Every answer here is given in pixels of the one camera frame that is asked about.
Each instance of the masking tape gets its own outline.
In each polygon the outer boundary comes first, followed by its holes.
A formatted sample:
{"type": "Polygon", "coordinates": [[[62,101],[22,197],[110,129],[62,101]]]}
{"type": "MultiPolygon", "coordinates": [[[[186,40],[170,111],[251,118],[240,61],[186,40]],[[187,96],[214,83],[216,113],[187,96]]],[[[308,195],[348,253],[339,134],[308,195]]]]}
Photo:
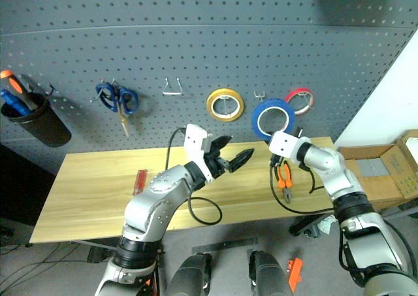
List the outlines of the masking tape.
{"type": "Polygon", "coordinates": [[[242,100],[240,94],[232,89],[221,88],[212,92],[208,99],[206,100],[206,109],[209,114],[222,122],[231,122],[239,118],[244,111],[244,101],[242,100]],[[214,105],[215,102],[222,97],[231,98],[236,103],[236,109],[232,113],[222,114],[215,111],[214,105]]]}
{"type": "Polygon", "coordinates": [[[299,89],[293,90],[285,98],[285,101],[287,103],[289,103],[290,100],[292,98],[296,97],[297,95],[300,95],[301,97],[304,97],[304,95],[306,95],[306,94],[308,94],[310,96],[309,101],[307,101],[308,103],[306,103],[305,107],[301,108],[300,110],[295,111],[295,115],[301,115],[301,114],[307,113],[307,111],[309,111],[312,108],[312,106],[314,105],[314,94],[308,88],[299,88],[299,89]]]}
{"type": "Polygon", "coordinates": [[[281,129],[277,131],[285,131],[286,133],[291,131],[295,126],[295,111],[285,101],[278,98],[271,98],[259,103],[251,114],[251,128],[253,132],[261,139],[270,141],[271,135],[260,127],[261,116],[269,110],[282,111],[286,116],[286,122],[281,129]]]}

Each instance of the orange-handled pliers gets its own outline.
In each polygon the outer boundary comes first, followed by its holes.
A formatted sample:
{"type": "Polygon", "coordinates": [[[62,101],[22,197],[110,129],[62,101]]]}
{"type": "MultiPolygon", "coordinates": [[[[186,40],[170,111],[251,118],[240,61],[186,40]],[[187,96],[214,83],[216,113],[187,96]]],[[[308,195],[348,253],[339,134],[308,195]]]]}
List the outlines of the orange-handled pliers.
{"type": "Polygon", "coordinates": [[[285,168],[286,178],[285,180],[283,179],[283,177],[281,176],[280,167],[278,167],[277,168],[277,174],[279,176],[278,184],[279,184],[279,188],[281,188],[281,190],[283,191],[283,197],[286,200],[286,203],[290,203],[292,199],[290,187],[293,186],[292,174],[290,171],[289,164],[287,164],[287,161],[283,162],[283,166],[285,168]]]}

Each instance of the gray pegboard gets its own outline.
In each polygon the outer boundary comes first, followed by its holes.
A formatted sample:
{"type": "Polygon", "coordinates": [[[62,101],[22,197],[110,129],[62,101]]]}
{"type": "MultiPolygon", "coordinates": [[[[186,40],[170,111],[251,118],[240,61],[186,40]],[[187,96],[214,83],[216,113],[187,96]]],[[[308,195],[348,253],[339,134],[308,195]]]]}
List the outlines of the gray pegboard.
{"type": "Polygon", "coordinates": [[[301,86],[315,107],[297,124],[335,140],[409,41],[417,11],[417,0],[1,0],[1,68],[39,92],[51,82],[72,132],[49,148],[1,118],[1,142],[56,173],[65,153],[162,147],[187,123],[258,140],[253,92],[284,98],[301,86]],[[162,95],[166,76],[185,95],[162,95]],[[140,94],[129,139],[117,114],[89,102],[100,78],[140,94]],[[206,111],[222,87],[244,98],[235,122],[206,111]]]}

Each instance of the blue tape roll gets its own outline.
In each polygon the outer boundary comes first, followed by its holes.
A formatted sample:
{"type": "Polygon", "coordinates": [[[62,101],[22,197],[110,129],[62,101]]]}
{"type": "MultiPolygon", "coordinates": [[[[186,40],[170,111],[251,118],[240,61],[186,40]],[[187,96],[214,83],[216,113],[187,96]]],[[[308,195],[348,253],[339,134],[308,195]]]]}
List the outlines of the blue tape roll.
{"type": "Polygon", "coordinates": [[[271,98],[267,99],[266,101],[263,101],[262,103],[259,103],[253,112],[251,113],[251,128],[253,129],[253,132],[261,139],[270,141],[271,135],[264,132],[260,128],[260,117],[267,112],[268,110],[280,110],[282,111],[286,116],[286,124],[283,126],[283,131],[286,133],[290,132],[293,127],[295,126],[295,111],[293,108],[289,105],[289,103],[279,99],[279,98],[271,98]]]}

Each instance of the wooden table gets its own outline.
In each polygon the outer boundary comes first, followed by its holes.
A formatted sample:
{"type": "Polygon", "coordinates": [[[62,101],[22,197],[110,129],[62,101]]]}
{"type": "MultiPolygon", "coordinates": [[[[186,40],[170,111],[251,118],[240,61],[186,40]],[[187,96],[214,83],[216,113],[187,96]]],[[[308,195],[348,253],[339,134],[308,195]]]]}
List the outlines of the wooden table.
{"type": "MultiPolygon", "coordinates": [[[[333,148],[329,137],[312,139],[321,147],[333,148]]],[[[225,173],[214,183],[193,195],[215,201],[223,211],[221,223],[236,223],[294,215],[280,207],[270,191],[268,161],[271,153],[264,142],[228,144],[221,151],[225,159],[232,159],[247,148],[255,148],[252,158],[237,172],[225,173]]],[[[67,154],[57,174],[31,237],[32,243],[118,237],[123,225],[126,204],[133,198],[137,171],[147,169],[147,182],[165,164],[166,148],[89,152],[67,154]]],[[[187,162],[182,147],[172,148],[170,166],[187,162]]],[[[293,200],[291,208],[317,210],[331,203],[323,189],[309,195],[309,173],[290,164],[293,200]]],[[[321,180],[315,176],[317,186],[321,180]]],[[[373,195],[372,202],[382,201],[373,195]]],[[[202,201],[193,201],[196,215],[204,220],[215,220],[217,210],[202,201]]],[[[183,204],[169,224],[171,229],[201,226],[183,204]]]]}

